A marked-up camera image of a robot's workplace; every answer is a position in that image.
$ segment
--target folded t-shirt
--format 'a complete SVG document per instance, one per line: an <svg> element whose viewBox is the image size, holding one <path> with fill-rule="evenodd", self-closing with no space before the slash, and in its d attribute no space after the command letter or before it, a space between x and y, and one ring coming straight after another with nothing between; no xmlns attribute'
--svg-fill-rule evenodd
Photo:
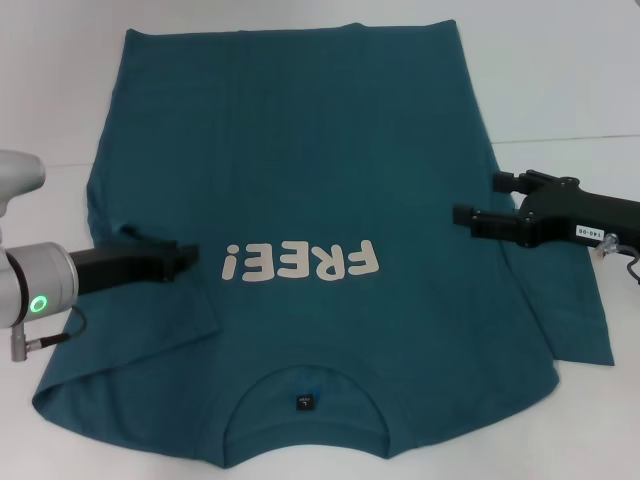
<svg viewBox="0 0 640 480"><path fill-rule="evenodd" d="M301 443L388 458L527 408L554 358L613 360L585 248L453 225L454 203L513 208L496 170L453 21L129 31L91 233L133 227L200 261L82 297L89 327L34 406L221 467Z"/></svg>

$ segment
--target black cable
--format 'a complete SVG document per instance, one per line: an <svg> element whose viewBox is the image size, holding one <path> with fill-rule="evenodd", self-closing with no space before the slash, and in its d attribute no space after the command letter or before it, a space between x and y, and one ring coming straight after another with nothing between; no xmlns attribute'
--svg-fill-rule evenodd
<svg viewBox="0 0 640 480"><path fill-rule="evenodd" d="M76 314L80 317L80 319L82 320L82 326L73 333L59 333L58 335L51 335L50 337L42 337L40 339L41 348L47 348L51 345L64 343L71 338L82 335L82 333L87 329L87 316L84 314L84 312L75 305L71 307L71 310L76 312Z"/></svg>
<svg viewBox="0 0 640 480"><path fill-rule="evenodd" d="M640 285L640 276L631 268L636 263L638 263L638 261L640 261L640 253L638 253L638 250L636 250L635 248L629 247L627 245L618 245L618 252L626 252L633 255L633 260L627 263L627 272L629 272L629 275L635 278L636 282L638 282L638 285Z"/></svg>

